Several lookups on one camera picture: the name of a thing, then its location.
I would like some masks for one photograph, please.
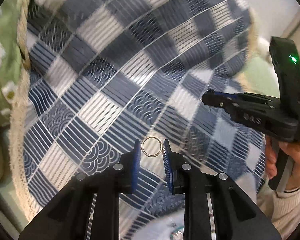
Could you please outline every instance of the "gray handle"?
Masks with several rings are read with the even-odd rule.
[[[280,149],[278,141],[272,139],[272,149],[277,154],[277,175],[269,180],[269,187],[278,192],[284,192],[292,174],[294,160]]]

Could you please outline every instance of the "gold ring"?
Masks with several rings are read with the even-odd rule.
[[[143,145],[144,145],[145,141],[148,140],[148,139],[151,139],[151,138],[156,139],[156,140],[160,143],[160,150],[159,150],[156,154],[153,154],[153,155],[150,155],[150,154],[146,153],[145,149],[143,148]],[[162,151],[162,142],[161,142],[161,140],[160,140],[158,137],[156,137],[156,136],[148,136],[148,137],[146,137],[146,138],[143,139],[143,141],[142,141],[142,143],[141,143],[141,150],[142,150],[143,153],[144,153],[146,156],[148,156],[148,157],[156,157],[156,156],[158,156],[158,155],[160,154],[160,152]]]

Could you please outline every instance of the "white wall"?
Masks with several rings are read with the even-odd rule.
[[[281,36],[300,9],[296,0],[246,0],[258,14],[260,35]]]

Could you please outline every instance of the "silver rivet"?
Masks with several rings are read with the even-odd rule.
[[[85,173],[79,173],[76,178],[77,180],[84,180],[87,177],[87,174]]]
[[[188,164],[188,163],[183,164],[181,167],[182,167],[182,169],[184,169],[185,171],[189,171],[189,169],[191,169],[191,165]]]
[[[225,174],[225,173],[220,173],[219,174],[219,179],[226,180],[226,179],[228,179],[228,175]]]
[[[122,170],[123,165],[120,164],[120,163],[117,163],[117,164],[113,165],[113,168],[114,168],[116,171],[119,171],[119,170]]]

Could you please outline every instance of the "green led light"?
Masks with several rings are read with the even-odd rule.
[[[293,61],[294,64],[297,64],[297,59],[295,57],[293,57],[293,56],[290,55],[289,58],[292,59],[292,61]]]

